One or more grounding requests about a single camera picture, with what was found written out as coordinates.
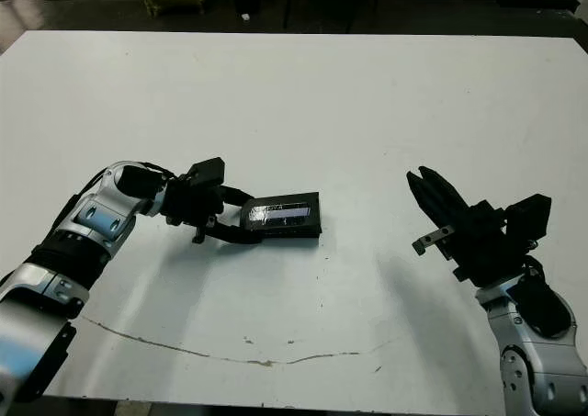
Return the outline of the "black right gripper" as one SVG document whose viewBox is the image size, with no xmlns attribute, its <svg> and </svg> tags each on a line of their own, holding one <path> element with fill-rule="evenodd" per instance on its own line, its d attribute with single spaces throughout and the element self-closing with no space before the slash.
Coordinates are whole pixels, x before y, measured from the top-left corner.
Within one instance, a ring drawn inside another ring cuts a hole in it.
<svg viewBox="0 0 588 416">
<path fill-rule="evenodd" d="M 413 242 L 417 254 L 436 246 L 457 267 L 460 282 L 488 287 L 524 272 L 525 250 L 503 232 L 505 212 L 485 200 L 469 207 L 457 189 L 426 166 L 408 172 L 408 186 L 424 214 L 437 226 Z"/>
</svg>

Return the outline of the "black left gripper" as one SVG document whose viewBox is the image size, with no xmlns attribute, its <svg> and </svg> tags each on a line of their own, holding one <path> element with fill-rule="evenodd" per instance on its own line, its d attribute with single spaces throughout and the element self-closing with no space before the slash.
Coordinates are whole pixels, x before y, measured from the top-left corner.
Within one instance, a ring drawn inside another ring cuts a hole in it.
<svg viewBox="0 0 588 416">
<path fill-rule="evenodd" d="M 204 178 L 182 174 L 167 182 L 164 195 L 164 217 L 172 226 L 186 224 L 195 228 L 192 242 L 201 244 L 206 235 L 228 243 L 256 244 L 262 237 L 255 231 L 225 225 L 211 216 L 221 214 L 223 202 L 245 204 L 251 196 L 244 191 L 221 186 L 222 177 Z"/>
</svg>

